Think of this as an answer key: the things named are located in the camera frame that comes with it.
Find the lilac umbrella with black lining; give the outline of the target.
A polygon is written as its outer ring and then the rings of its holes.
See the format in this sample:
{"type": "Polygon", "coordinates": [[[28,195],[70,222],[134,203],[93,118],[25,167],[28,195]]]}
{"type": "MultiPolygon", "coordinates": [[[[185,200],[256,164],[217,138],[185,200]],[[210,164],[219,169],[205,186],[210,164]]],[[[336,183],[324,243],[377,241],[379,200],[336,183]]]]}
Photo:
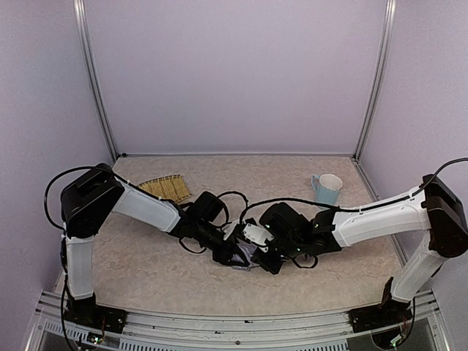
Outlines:
{"type": "Polygon", "coordinates": [[[249,244],[239,241],[237,244],[237,251],[233,255],[231,261],[234,262],[232,268],[241,271],[250,271],[260,265],[254,263],[252,258],[257,247],[254,244],[249,244]]]}

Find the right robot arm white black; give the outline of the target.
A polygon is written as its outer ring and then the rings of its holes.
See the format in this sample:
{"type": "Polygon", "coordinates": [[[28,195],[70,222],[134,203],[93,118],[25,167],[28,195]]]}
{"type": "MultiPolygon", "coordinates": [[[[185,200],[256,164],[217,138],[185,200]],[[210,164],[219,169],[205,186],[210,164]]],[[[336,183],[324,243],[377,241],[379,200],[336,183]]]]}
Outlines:
{"type": "Polygon", "coordinates": [[[379,308],[406,309],[446,260],[467,251],[467,221],[460,199],[436,175],[405,194],[354,208],[328,208],[307,220],[285,202],[272,205],[243,234],[258,246],[254,262],[277,274],[286,259],[338,252],[361,241],[422,231],[402,272],[390,278],[379,308]]]}

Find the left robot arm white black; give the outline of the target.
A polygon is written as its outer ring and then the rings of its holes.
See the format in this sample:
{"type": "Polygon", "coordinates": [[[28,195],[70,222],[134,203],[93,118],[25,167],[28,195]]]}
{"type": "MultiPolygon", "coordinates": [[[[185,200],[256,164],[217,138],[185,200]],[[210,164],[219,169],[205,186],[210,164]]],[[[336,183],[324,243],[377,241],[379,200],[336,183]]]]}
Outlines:
{"type": "Polygon", "coordinates": [[[61,192],[61,218],[66,236],[68,289],[77,301],[92,298],[93,243],[111,213],[122,214],[183,239],[192,238],[211,250],[214,261],[247,266],[245,254],[226,239],[215,218],[227,206],[210,192],[185,207],[147,193],[116,175],[102,163],[67,185],[61,192]]]}

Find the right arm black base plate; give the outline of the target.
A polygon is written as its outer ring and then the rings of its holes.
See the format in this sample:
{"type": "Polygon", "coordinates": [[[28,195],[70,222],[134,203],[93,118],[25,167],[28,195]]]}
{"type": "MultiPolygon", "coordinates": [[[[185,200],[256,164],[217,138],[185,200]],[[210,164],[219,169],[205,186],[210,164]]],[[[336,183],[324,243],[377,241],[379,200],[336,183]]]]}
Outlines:
{"type": "Polygon", "coordinates": [[[395,325],[412,319],[409,304],[381,306],[380,304],[352,309],[349,311],[354,333],[370,331],[395,325]]]}

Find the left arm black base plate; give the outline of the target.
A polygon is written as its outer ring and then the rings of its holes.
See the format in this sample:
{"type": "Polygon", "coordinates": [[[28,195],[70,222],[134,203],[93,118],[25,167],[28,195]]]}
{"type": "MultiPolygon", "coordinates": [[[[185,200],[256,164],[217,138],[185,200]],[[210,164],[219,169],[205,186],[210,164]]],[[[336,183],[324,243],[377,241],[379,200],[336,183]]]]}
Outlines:
{"type": "Polygon", "coordinates": [[[127,321],[127,315],[127,311],[123,309],[108,306],[75,306],[67,307],[64,319],[76,325],[121,334],[127,321]]]}

